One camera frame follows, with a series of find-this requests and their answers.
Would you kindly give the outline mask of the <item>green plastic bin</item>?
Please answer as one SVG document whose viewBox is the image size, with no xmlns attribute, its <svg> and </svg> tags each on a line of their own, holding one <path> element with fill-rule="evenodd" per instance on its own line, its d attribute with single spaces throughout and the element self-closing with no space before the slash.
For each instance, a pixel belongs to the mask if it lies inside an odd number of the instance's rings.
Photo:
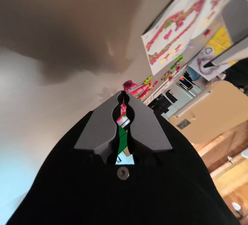
<svg viewBox="0 0 248 225">
<path fill-rule="evenodd" d="M 118 155 L 127 147 L 127 131 L 119 126 L 119 149 Z"/>
</svg>

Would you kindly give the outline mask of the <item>small lego flower cluster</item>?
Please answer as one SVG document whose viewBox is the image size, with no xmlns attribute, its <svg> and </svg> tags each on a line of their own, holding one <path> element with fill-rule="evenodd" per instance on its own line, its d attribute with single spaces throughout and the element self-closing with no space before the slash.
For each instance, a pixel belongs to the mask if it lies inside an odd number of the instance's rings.
<svg viewBox="0 0 248 225">
<path fill-rule="evenodd" d="M 169 81 L 169 82 L 171 82 L 172 80 L 173 80 L 173 73 L 172 73 L 172 71 L 171 70 L 169 70 L 169 71 L 167 71 L 164 75 L 163 75 L 163 77 L 161 78 L 161 81 L 164 81 L 164 82 L 166 82 L 166 81 Z"/>
<path fill-rule="evenodd" d="M 173 66 L 170 68 L 170 71 L 171 72 L 179 72 L 180 71 L 180 69 L 181 69 L 181 66 L 180 66 L 180 64 L 181 64 L 181 62 L 183 61 L 183 56 L 182 55 L 179 55 L 177 58 L 175 58 L 174 59 L 174 64 L 173 64 Z"/>
</svg>

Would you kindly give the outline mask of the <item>wooden tilting stand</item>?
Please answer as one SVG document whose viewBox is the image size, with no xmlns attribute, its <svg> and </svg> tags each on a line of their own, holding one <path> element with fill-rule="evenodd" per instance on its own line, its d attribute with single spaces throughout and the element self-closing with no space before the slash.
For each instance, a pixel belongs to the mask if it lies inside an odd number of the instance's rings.
<svg viewBox="0 0 248 225">
<path fill-rule="evenodd" d="M 217 81 L 172 114 L 168 121 L 190 143 L 210 142 L 248 119 L 248 96 L 227 81 Z"/>
</svg>

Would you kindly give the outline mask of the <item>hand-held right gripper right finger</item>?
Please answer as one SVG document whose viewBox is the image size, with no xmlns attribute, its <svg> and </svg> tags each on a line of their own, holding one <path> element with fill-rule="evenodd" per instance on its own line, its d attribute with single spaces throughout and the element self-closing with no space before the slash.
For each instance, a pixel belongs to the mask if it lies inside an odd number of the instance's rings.
<svg viewBox="0 0 248 225">
<path fill-rule="evenodd" d="M 132 96 L 123 92 L 126 115 L 130 120 L 127 146 L 135 165 L 158 165 L 160 156 L 173 153 L 153 110 Z"/>
</svg>

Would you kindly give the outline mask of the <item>open lego instruction booklet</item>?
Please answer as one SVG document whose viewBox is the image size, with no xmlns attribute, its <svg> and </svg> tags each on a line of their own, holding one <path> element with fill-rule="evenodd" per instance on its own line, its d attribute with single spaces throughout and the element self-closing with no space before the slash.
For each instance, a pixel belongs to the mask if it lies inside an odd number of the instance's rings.
<svg viewBox="0 0 248 225">
<path fill-rule="evenodd" d="M 152 75 L 186 50 L 202 34 L 229 0 L 173 0 L 142 34 Z"/>
</svg>

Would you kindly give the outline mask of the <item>yellow lego box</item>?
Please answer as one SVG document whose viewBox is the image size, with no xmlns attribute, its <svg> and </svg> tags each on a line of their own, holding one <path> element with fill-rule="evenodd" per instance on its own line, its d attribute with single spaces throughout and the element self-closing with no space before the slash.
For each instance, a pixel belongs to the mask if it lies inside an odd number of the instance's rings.
<svg viewBox="0 0 248 225">
<path fill-rule="evenodd" d="M 222 26 L 205 47 L 188 63 L 188 66 L 204 80 L 210 81 L 237 63 L 237 61 L 217 63 L 217 65 L 211 63 L 231 46 L 232 41 L 225 27 Z"/>
</svg>

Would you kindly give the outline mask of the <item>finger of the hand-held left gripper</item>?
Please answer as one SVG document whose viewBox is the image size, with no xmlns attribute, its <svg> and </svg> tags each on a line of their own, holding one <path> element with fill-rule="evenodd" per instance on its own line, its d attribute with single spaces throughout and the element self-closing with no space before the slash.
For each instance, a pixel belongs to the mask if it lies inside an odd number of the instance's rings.
<svg viewBox="0 0 248 225">
<path fill-rule="evenodd" d="M 238 43 L 248 35 L 247 0 L 230 0 L 222 10 L 222 19 L 233 43 Z"/>
<path fill-rule="evenodd" d="M 248 37 L 233 44 L 230 48 L 218 55 L 215 59 L 206 63 L 203 68 L 221 66 L 248 58 Z"/>
</svg>

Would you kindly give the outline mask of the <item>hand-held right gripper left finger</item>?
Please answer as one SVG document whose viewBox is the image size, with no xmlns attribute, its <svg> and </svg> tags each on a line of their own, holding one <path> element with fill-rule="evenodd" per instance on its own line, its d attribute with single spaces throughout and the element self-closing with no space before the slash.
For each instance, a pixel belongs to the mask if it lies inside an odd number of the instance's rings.
<svg viewBox="0 0 248 225">
<path fill-rule="evenodd" d="M 116 164 L 119 150 L 120 106 L 123 91 L 119 91 L 95 108 L 74 149 L 99 155 L 105 164 Z"/>
</svg>

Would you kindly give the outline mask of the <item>red lego heart frame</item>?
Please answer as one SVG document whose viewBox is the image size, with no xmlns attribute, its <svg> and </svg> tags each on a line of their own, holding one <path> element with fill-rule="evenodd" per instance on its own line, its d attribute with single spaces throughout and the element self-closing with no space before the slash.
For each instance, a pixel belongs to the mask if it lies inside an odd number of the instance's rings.
<svg viewBox="0 0 248 225">
<path fill-rule="evenodd" d="M 137 86 L 133 91 L 128 93 L 130 93 L 131 95 L 140 94 L 137 97 L 137 99 L 141 100 L 147 95 L 147 93 L 149 93 L 152 90 L 153 87 L 154 85 L 152 85 L 151 80 L 146 80 L 143 85 Z M 121 105 L 120 111 L 121 111 L 121 115 L 117 119 L 117 122 L 121 121 L 122 118 L 126 117 L 126 105 L 124 102 Z"/>
</svg>

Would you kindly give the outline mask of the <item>magenta lego rose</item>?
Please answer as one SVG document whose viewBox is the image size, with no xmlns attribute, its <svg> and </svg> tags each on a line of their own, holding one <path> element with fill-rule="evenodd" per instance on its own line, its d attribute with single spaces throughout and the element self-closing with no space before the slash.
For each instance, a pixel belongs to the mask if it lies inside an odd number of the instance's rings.
<svg viewBox="0 0 248 225">
<path fill-rule="evenodd" d="M 123 90 L 127 92 L 133 91 L 138 85 L 134 83 L 132 80 L 128 80 L 123 83 Z"/>
</svg>

